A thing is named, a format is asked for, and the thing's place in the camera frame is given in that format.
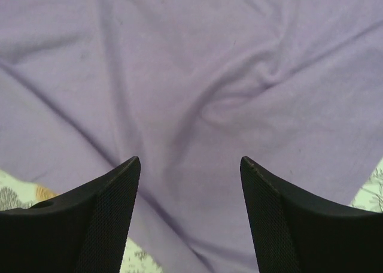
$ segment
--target black plastic part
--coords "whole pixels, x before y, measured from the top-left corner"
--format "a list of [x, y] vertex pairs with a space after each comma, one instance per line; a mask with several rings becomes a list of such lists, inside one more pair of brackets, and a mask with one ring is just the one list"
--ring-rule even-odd
[[248, 157], [241, 178], [260, 273], [383, 272], [383, 214], [313, 195]]
[[0, 272], [118, 273], [135, 203], [140, 162], [30, 209], [0, 212]]

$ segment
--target patterned tablecloth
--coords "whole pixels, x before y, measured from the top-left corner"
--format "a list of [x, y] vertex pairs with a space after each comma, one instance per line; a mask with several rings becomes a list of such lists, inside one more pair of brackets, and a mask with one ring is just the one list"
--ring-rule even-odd
[[[29, 208], [54, 196], [56, 194], [48, 188], [20, 181], [0, 170], [0, 210]], [[358, 191], [351, 206], [383, 212], [383, 159]], [[163, 273], [163, 270], [150, 255], [128, 238], [120, 273]]]

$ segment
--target table surface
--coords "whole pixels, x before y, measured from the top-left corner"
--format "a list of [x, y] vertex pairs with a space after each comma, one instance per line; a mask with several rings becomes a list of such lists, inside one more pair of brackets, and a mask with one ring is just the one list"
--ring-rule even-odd
[[[37, 202], [56, 196], [48, 188], [20, 181], [0, 170], [0, 210], [29, 208]], [[356, 194], [350, 206], [383, 212], [383, 159]], [[163, 273], [153, 258], [127, 239], [120, 273]]]

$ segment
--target wrinkled cloth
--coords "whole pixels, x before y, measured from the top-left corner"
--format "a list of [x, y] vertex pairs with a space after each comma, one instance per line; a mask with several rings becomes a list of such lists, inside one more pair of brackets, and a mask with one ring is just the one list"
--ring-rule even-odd
[[381, 1], [0, 0], [0, 168], [62, 193], [139, 156], [165, 272], [257, 272], [242, 156], [348, 204], [383, 154]]

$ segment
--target purple cloth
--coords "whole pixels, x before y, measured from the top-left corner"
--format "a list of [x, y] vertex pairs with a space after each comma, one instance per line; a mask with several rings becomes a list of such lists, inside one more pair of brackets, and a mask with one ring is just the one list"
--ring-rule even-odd
[[0, 168], [58, 192], [131, 156], [166, 273], [256, 272], [242, 156], [348, 204], [383, 155], [382, 0], [0, 0]]

